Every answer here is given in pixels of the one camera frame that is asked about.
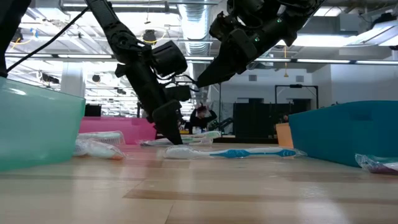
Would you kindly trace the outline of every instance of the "white wall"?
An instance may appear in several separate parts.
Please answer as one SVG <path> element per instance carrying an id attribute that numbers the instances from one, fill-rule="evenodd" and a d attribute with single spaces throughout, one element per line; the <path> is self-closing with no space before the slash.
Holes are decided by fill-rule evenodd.
<path id="1" fill-rule="evenodd" d="M 263 98 L 265 103 L 275 102 L 275 85 L 291 85 L 296 83 L 296 75 L 304 76 L 302 85 L 312 84 L 312 75 L 304 69 L 288 70 L 288 78 L 285 78 L 285 70 L 253 70 L 246 71 L 242 75 L 235 75 L 230 81 L 222 84 L 222 100 L 225 103 L 234 103 L 238 98 Z M 249 75 L 257 75 L 256 82 L 249 82 Z M 306 88 L 291 89 L 278 88 L 278 103 L 287 103 L 287 99 L 313 99 L 313 94 Z"/>
<path id="2" fill-rule="evenodd" d="M 209 86 L 209 92 L 208 92 L 208 95 L 207 95 L 207 102 L 220 100 L 219 99 L 220 98 L 220 93 L 218 91 L 218 87 L 216 88 L 216 86 L 218 86 L 218 84 Z"/>
<path id="3" fill-rule="evenodd" d="M 375 65 L 332 65 L 332 101 L 398 100 L 397 68 Z"/>
<path id="4" fill-rule="evenodd" d="M 312 84 L 319 88 L 319 107 L 326 107 L 332 104 L 331 67 L 325 65 L 312 74 Z M 312 109 L 316 109 L 316 102 L 313 100 Z"/>

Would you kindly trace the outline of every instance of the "metal frame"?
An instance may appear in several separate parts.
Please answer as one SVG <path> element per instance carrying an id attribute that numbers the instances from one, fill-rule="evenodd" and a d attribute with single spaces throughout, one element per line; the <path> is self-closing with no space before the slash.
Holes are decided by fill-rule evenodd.
<path id="1" fill-rule="evenodd" d="M 289 88 L 303 88 L 303 87 L 307 87 L 307 88 L 315 88 L 316 90 L 316 97 L 317 97 L 317 109 L 319 109 L 319 87 L 317 85 L 275 85 L 275 111 L 277 109 L 278 106 L 278 87 L 289 87 Z"/>

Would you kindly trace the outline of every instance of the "teal plastic bin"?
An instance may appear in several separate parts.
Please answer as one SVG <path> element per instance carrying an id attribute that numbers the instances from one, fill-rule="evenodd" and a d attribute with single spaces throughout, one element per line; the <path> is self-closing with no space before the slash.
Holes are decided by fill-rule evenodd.
<path id="1" fill-rule="evenodd" d="M 359 101 L 289 116 L 294 148 L 359 167 L 355 154 L 398 157 L 398 101 Z"/>
<path id="2" fill-rule="evenodd" d="M 0 77 L 0 171 L 67 161 L 85 99 Z"/>

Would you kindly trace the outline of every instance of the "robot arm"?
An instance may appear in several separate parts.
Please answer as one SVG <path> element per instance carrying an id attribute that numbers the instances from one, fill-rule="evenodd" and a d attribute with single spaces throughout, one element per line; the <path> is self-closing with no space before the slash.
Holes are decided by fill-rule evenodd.
<path id="1" fill-rule="evenodd" d="M 221 41 L 219 55 L 199 76 L 198 87 L 225 82 L 235 73 L 242 74 L 248 64 L 280 40 L 291 46 L 297 31 L 324 1 L 228 0 L 229 15 L 219 13 L 210 28 L 210 35 Z M 281 5 L 286 9 L 277 15 Z"/>
<path id="2" fill-rule="evenodd" d="M 119 64 L 115 74 L 125 75 L 136 92 L 142 107 L 148 113 L 148 121 L 155 122 L 158 132 L 174 144 L 182 144 L 178 130 L 178 114 L 185 95 L 190 89 L 165 89 L 157 81 L 157 75 L 166 77 L 183 73 L 188 65 L 180 49 L 172 42 L 152 50 L 152 47 L 136 36 L 118 19 L 107 0 L 85 0 L 105 36 Z"/>

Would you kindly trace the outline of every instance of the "person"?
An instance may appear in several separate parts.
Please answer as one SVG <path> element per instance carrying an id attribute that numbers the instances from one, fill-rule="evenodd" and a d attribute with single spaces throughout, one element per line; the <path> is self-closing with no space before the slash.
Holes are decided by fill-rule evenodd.
<path id="1" fill-rule="evenodd" d="M 210 117 L 206 117 L 207 111 L 210 112 Z M 202 104 L 197 109 L 192 111 L 190 123 L 192 127 L 200 127 L 205 129 L 207 128 L 207 124 L 215 119 L 217 119 L 217 114 L 214 111 L 209 110 L 208 106 L 203 106 Z"/>
<path id="2" fill-rule="evenodd" d="M 289 116 L 287 114 L 284 115 L 282 123 L 288 123 L 289 122 Z"/>

